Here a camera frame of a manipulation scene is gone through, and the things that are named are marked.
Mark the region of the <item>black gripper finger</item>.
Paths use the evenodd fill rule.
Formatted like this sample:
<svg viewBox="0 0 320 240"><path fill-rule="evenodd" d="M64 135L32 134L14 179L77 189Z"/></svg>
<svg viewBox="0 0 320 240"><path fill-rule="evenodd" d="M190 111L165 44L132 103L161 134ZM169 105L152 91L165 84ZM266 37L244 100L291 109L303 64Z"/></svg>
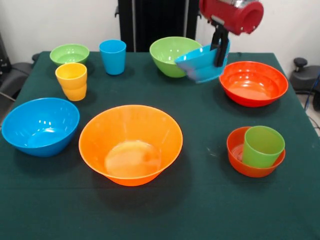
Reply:
<svg viewBox="0 0 320 240"><path fill-rule="evenodd" d="M217 49L220 46L220 39L221 39L221 27L219 24L215 26L215 31L212 36L210 50Z"/></svg>
<svg viewBox="0 0 320 240"><path fill-rule="evenodd" d="M229 32L226 29L221 29L220 43L219 43L219 47L217 48L217 52L216 52L215 60L214 60L214 65L216 67L223 66L226 52L227 52L227 48L228 48L228 44L229 44L228 35L229 35Z"/></svg>

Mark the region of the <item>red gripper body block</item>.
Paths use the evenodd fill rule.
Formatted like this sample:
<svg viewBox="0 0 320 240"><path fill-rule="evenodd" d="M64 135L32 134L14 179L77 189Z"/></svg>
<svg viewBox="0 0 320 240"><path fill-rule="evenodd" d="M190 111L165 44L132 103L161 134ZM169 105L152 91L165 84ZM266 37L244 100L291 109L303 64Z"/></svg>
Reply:
<svg viewBox="0 0 320 240"><path fill-rule="evenodd" d="M212 25L221 25L239 36L257 29L264 6L259 0L200 0L199 11Z"/></svg>

